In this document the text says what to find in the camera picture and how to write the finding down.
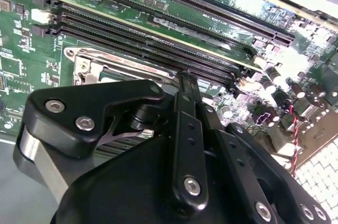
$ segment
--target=green circuit board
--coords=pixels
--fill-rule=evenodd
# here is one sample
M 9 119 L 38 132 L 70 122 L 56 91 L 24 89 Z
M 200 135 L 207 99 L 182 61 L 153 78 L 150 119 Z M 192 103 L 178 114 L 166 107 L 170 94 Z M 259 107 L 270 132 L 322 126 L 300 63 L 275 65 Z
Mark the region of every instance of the green circuit board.
M 120 7 L 118 10 L 107 8 L 108 1 L 101 0 L 61 0 L 81 6 L 93 15 L 109 16 L 128 22 L 138 27 L 169 36 L 192 46 L 208 50 L 212 54 L 229 61 L 237 61 L 259 71 L 264 71 L 261 64 L 256 64 L 253 57 L 240 49 L 200 42 L 198 36 L 184 33 L 182 28 L 168 27 L 166 22 L 151 24 L 148 15 L 136 9 Z M 211 33 L 237 40 L 245 45 L 252 45 L 257 54 L 266 63 L 279 65 L 283 77 L 291 78 L 306 88 L 310 83 L 320 82 L 321 65 L 335 52 L 338 46 L 337 34 L 318 24 L 307 24 L 306 19 L 297 17 L 293 12 L 280 8 L 265 0 L 217 0 L 240 11 L 246 12 L 265 22 L 277 26 L 295 36 L 290 47 L 280 47 L 276 52 L 268 46 L 255 45 L 256 37 L 249 32 L 224 24 L 207 15 L 195 12 L 170 0 L 131 0 L 143 6 L 161 10 L 164 13 L 203 27 Z M 0 0 L 0 100 L 4 108 L 0 118 L 0 132 L 16 136 L 20 127 L 24 104 L 27 96 L 34 90 L 48 87 L 69 86 L 73 82 L 74 64 L 63 55 L 66 47 L 94 47 L 90 42 L 75 37 L 60 35 L 39 37 L 32 33 L 31 10 L 36 8 L 32 0 Z M 233 109 L 231 121 L 244 124 L 255 130 L 249 120 L 248 103 L 262 98 L 257 90 L 247 92 L 248 98 L 236 100 L 222 86 L 203 82 L 203 92 L 222 96 L 213 104 L 219 107 L 229 105 Z

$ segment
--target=bolt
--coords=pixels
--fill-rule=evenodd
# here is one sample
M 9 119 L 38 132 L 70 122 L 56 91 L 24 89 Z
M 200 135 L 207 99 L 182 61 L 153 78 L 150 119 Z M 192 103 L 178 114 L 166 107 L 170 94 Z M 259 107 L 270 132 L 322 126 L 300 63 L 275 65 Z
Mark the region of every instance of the bolt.
M 309 219 L 309 220 L 314 220 L 312 212 L 307 208 L 306 206 L 301 204 L 301 208 L 303 210 L 304 215 Z
M 206 110 L 209 111 L 210 113 L 213 113 L 213 108 L 211 108 L 210 106 L 206 106 Z
M 238 131 L 239 133 L 243 133 L 243 129 L 240 126 L 235 126 L 236 131 Z
M 150 89 L 157 94 L 159 93 L 159 89 L 157 86 L 152 86 Z
M 318 214 L 319 218 L 321 218 L 322 220 L 326 220 L 326 216 L 320 208 L 315 207 L 315 210 L 316 210 L 316 213 Z
M 46 102 L 45 107 L 48 111 L 53 113 L 64 111 L 64 104 L 59 100 L 49 100 Z
M 94 121 L 91 118 L 85 116 L 78 117 L 75 121 L 75 124 L 80 130 L 85 131 L 93 130 L 95 127 Z
M 269 209 L 261 202 L 256 202 L 255 204 L 256 211 L 258 214 L 266 221 L 270 222 L 271 221 L 271 213 Z
M 198 196 L 201 193 L 201 187 L 194 178 L 184 179 L 184 187 L 190 195 Z
M 190 98 L 188 96 L 183 95 L 183 99 L 186 101 L 190 101 Z

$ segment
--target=white connector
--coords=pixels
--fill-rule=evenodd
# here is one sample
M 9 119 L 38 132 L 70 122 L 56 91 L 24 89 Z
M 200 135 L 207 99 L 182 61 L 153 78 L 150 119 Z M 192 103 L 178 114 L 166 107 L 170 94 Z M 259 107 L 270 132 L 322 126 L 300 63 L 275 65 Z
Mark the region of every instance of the white connector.
M 41 24 L 48 24 L 51 19 L 51 13 L 49 11 L 34 8 L 31 10 L 31 17 L 33 21 Z

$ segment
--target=red wire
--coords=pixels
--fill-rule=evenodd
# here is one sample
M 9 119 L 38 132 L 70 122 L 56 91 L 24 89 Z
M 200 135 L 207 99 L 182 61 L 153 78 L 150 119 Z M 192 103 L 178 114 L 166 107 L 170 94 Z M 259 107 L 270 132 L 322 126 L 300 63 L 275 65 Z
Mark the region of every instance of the red wire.
M 299 145 L 299 139 L 298 139 L 298 130 L 299 127 L 297 126 L 297 116 L 293 111 L 293 106 L 290 106 L 290 114 L 293 115 L 293 124 L 294 124 L 294 140 L 295 140 L 295 150 L 294 150 L 294 155 L 292 158 L 292 176 L 295 178 L 296 177 L 296 169 L 297 169 L 297 159 L 298 159 L 298 145 Z

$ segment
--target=black mechanical arm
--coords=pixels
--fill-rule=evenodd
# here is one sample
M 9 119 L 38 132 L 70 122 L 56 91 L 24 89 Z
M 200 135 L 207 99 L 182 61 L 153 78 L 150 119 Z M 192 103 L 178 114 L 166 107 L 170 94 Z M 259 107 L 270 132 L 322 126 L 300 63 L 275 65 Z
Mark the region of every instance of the black mechanical arm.
M 331 223 L 239 124 L 223 127 L 197 79 L 38 90 L 26 103 L 17 167 L 59 203 L 51 223 Z M 95 167 L 98 145 L 154 137 Z

